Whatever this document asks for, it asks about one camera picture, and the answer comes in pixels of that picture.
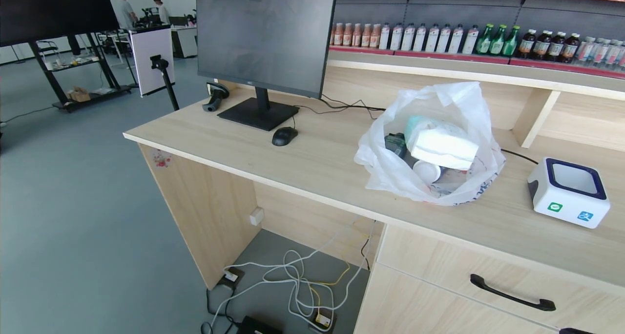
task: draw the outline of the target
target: green glass bottle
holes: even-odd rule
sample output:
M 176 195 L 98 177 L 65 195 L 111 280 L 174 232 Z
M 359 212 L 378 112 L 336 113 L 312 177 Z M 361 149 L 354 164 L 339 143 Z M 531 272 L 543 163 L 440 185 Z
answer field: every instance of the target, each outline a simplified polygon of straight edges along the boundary
M 484 34 L 478 39 L 478 43 L 475 46 L 475 53 L 487 54 L 488 49 L 491 47 L 491 32 L 493 31 L 493 25 L 487 24 Z
M 504 56 L 511 57 L 514 54 L 514 51 L 516 51 L 516 38 L 518 33 L 519 27 L 517 25 L 514 25 L 512 27 L 512 32 L 510 33 L 510 36 L 508 36 L 506 42 L 504 42 L 504 48 L 501 52 Z
M 506 24 L 501 24 L 500 29 L 497 31 L 495 38 L 491 41 L 491 48 L 488 50 L 488 53 L 491 56 L 498 56 L 501 53 L 501 50 L 504 47 L 504 42 L 506 40 Z

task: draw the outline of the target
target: black tv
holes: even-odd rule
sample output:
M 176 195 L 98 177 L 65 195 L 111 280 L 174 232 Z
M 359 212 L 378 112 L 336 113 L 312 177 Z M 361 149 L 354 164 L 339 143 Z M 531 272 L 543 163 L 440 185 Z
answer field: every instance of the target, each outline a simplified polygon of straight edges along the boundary
M 0 45 L 118 29 L 110 0 L 0 0 Z
M 218 114 L 271 130 L 297 107 L 267 89 L 320 98 L 335 0 L 197 0 L 198 74 L 256 87 Z

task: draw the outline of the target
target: gray floor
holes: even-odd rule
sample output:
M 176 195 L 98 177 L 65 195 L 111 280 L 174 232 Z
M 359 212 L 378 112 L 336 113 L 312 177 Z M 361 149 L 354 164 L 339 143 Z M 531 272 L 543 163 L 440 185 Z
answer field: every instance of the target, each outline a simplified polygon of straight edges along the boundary
M 175 62 L 181 107 L 206 96 L 206 80 L 196 67 L 195 59 Z M 127 69 L 113 69 L 121 84 L 132 82 Z M 64 89 L 101 86 L 97 65 L 56 75 Z M 0 66 L 2 120 L 54 101 L 35 61 Z M 141 98 L 134 90 L 72 114 L 49 109 L 3 127 L 3 333 L 191 334 L 210 319 L 205 286 L 178 228 L 136 144 L 121 136 L 171 110 L 165 91 Z M 241 257 L 276 262 L 283 249 L 298 247 L 268 232 L 254 245 Z M 307 269 L 311 279 L 334 281 L 342 272 L 342 261 L 328 259 Z M 259 278 L 251 272 L 246 283 Z M 344 314 L 339 312 L 335 333 L 350 332 L 366 274 Z M 257 314 L 283 325 L 286 333 L 303 332 L 303 322 L 285 315 L 290 287 L 259 288 L 233 301 L 231 314 L 237 320 Z

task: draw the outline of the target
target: white board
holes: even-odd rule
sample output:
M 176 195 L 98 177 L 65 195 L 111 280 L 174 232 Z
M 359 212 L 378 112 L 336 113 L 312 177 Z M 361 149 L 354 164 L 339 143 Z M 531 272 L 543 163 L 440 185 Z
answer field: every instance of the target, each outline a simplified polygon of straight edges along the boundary
M 152 69 L 150 57 L 161 55 L 163 60 L 169 62 L 167 74 L 169 80 L 174 83 L 174 54 L 171 45 L 171 29 L 156 29 L 150 31 L 132 32 L 130 35 L 134 64 L 137 70 L 139 92 L 141 97 L 152 92 L 165 89 L 163 75 L 158 69 Z

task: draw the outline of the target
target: green wechat logo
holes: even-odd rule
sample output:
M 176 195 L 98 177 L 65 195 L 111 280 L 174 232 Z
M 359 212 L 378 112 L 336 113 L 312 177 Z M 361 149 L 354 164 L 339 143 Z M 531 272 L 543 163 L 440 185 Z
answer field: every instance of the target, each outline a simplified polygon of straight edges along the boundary
M 562 209 L 562 205 L 560 205 L 559 203 L 549 203 L 549 207 L 547 207 L 547 209 L 549 211 L 554 211 L 554 212 L 560 212 L 560 210 Z

